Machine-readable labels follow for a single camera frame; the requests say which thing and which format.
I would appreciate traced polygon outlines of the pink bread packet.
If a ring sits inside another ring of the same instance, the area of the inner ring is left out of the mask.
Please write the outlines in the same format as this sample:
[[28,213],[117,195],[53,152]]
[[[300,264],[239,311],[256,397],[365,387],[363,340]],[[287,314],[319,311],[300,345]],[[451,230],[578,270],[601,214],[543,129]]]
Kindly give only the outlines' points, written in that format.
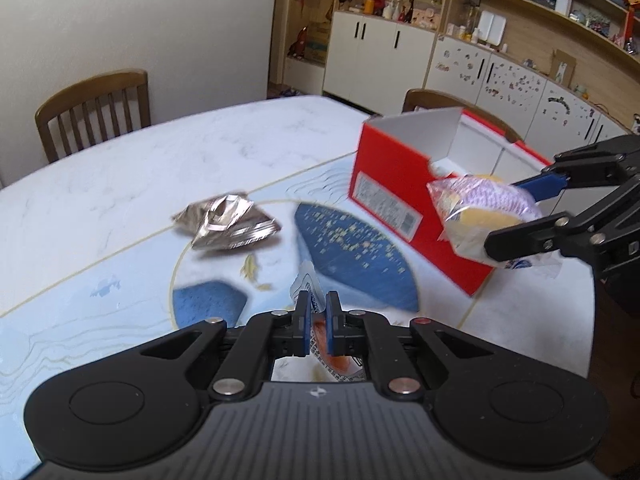
[[491,231],[542,217],[526,191],[491,176],[439,179],[426,188],[442,222],[438,238],[449,242],[457,256],[497,269],[532,268],[546,278],[556,278],[560,273],[561,258],[555,254],[497,262],[485,252],[484,241]]

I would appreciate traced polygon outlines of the silver foil snack bag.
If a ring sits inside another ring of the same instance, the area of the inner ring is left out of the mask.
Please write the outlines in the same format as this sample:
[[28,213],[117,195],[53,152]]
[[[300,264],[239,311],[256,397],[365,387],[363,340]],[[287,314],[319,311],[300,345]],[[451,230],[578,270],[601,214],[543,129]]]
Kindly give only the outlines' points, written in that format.
[[192,236],[191,248],[202,252],[239,249],[268,240],[281,231],[275,218],[241,192],[190,203],[171,221]]

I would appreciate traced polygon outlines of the blue patterned table mat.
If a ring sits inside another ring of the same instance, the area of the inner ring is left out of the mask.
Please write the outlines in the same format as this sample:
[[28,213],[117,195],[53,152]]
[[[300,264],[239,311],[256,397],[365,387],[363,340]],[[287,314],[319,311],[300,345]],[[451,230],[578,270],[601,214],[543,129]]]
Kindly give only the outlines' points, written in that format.
[[193,250],[174,229],[78,272],[1,320],[1,474],[37,465],[23,411],[49,377],[163,336],[204,318],[240,326],[260,312],[292,308],[304,262],[345,309],[395,325],[417,315],[566,368],[588,372],[594,321],[590,270],[553,258],[497,270],[468,295],[348,198],[351,157],[258,188],[252,197],[281,225],[269,242],[230,254]]

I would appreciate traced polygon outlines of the red white cardboard box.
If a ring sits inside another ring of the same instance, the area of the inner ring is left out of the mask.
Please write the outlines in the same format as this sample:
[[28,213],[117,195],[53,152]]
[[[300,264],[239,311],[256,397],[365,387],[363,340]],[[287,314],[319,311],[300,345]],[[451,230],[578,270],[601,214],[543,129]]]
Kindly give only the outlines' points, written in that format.
[[549,164],[465,108],[417,110],[362,124],[349,197],[473,295],[490,267],[454,253],[428,186],[467,174],[512,183]]

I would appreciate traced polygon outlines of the wooden chair at right side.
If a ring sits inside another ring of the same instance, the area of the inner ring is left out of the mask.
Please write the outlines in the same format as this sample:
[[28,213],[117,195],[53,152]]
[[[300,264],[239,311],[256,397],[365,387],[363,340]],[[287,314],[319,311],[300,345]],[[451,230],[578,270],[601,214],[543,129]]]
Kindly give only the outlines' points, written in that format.
[[506,122],[497,116],[486,112],[482,108],[466,102],[465,100],[455,98],[447,93],[426,90],[426,89],[410,89],[407,91],[402,104],[402,112],[414,112],[418,108],[424,110],[434,110],[434,108],[462,107],[473,115],[489,122],[491,125],[499,128],[506,135],[506,140],[510,143],[521,141],[521,136]]

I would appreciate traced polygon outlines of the wooden chair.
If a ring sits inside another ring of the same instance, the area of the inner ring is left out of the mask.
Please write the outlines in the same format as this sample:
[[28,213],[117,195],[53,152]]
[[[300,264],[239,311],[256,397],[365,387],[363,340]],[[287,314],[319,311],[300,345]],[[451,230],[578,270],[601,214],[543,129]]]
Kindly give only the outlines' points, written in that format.
[[497,116],[486,112],[482,108],[466,102],[465,100],[455,98],[447,93],[426,90],[426,89],[410,89],[407,91],[402,104],[402,112],[414,112],[418,108],[424,110],[434,110],[434,108],[462,107],[473,115],[489,122],[491,125],[499,128],[506,135],[506,140],[510,143],[521,141],[521,136],[506,122]]
[[35,112],[47,161],[77,154],[151,125],[149,75],[115,70],[56,92]]

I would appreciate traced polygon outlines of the wooden chair at far side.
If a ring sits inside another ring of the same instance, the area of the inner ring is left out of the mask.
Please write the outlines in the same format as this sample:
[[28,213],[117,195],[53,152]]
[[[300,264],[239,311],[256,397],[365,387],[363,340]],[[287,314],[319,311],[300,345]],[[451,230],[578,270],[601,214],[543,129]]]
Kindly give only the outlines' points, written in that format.
[[115,70],[56,92],[35,112],[47,161],[77,154],[151,125],[149,75]]

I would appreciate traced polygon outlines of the white wall cabinet unit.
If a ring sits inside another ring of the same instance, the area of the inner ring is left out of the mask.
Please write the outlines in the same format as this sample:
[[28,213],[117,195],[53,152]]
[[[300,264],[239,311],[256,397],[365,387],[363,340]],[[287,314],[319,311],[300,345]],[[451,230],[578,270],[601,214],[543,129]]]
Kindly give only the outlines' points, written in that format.
[[639,129],[623,0],[333,0],[324,93],[399,112],[411,89],[493,114],[553,155]]

